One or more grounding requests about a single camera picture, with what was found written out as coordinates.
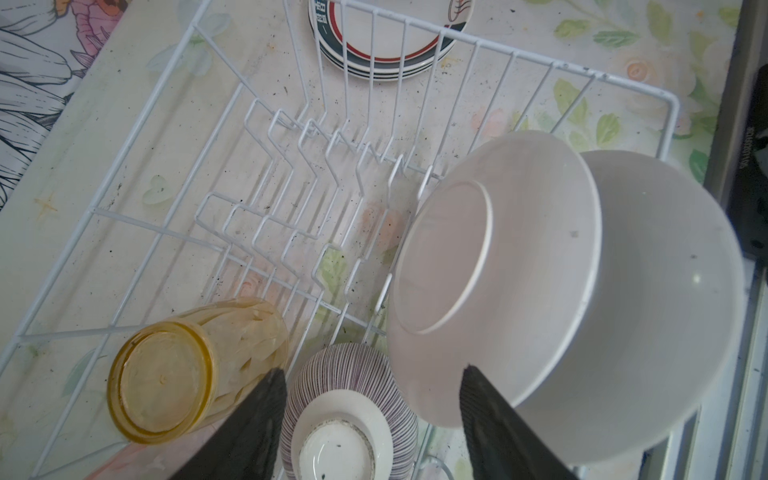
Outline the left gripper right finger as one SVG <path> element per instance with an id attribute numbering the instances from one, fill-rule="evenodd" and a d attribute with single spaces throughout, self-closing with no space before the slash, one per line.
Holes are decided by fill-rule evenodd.
<path id="1" fill-rule="evenodd" d="M 481 370 L 462 375 L 460 413 L 475 479 L 574 479 Z"/>

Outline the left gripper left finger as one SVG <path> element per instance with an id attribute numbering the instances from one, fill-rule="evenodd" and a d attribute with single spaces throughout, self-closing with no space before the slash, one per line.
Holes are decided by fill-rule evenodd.
<path id="1" fill-rule="evenodd" d="M 269 479 L 287 401 L 284 370 L 271 369 L 174 475 L 175 479 Z"/>

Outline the teal rimmed deep plate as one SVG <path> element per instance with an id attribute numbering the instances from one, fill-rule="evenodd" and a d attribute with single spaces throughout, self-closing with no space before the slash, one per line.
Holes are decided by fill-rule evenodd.
<path id="1" fill-rule="evenodd" d="M 601 247 L 596 184 L 566 142 L 514 132 L 461 160 L 421 206 L 389 287 L 388 351 L 407 405 L 459 427 L 471 365 L 507 402 L 530 396 L 582 322 Z"/>

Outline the red green rimmed plate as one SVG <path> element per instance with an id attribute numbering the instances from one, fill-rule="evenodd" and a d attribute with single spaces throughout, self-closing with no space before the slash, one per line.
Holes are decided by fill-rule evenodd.
<path id="1" fill-rule="evenodd" d="M 308 20 L 320 52 L 358 78 L 394 81 L 417 75 L 442 59 L 456 40 L 386 18 L 385 9 L 462 32 L 475 3 L 465 1 L 369 1 L 372 11 L 339 1 L 310 1 Z"/>

